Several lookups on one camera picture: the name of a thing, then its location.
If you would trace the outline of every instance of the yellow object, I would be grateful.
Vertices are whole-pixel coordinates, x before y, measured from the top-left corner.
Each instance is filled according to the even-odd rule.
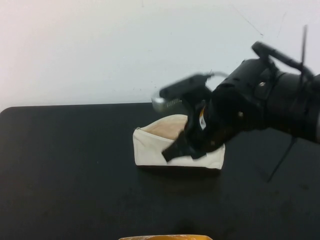
[[[119,240],[212,240],[204,235],[157,235],[157,236],[132,236]]]

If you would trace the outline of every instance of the canvas bag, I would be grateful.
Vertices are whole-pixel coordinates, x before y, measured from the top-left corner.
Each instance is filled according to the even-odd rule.
[[[190,156],[177,157],[166,162],[161,152],[171,145],[184,129],[186,115],[176,114],[163,117],[133,132],[134,160],[137,166],[183,166],[221,169],[224,163],[225,145],[216,151],[193,160]]]

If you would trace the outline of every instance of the white wall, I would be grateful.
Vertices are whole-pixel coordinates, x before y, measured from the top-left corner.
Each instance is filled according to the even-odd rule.
[[[299,59],[305,24],[319,73],[319,0],[0,0],[0,111],[149,102],[192,73],[230,73],[258,40]]]

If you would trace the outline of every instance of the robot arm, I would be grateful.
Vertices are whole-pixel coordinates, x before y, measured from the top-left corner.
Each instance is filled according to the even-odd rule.
[[[242,131],[274,128],[295,138],[320,143],[320,75],[271,47],[256,42],[259,56],[241,63],[214,91],[194,75],[163,88],[154,109],[182,102],[188,121],[176,141],[162,152],[167,162],[181,156],[198,159]],[[301,74],[280,71],[274,57]]]

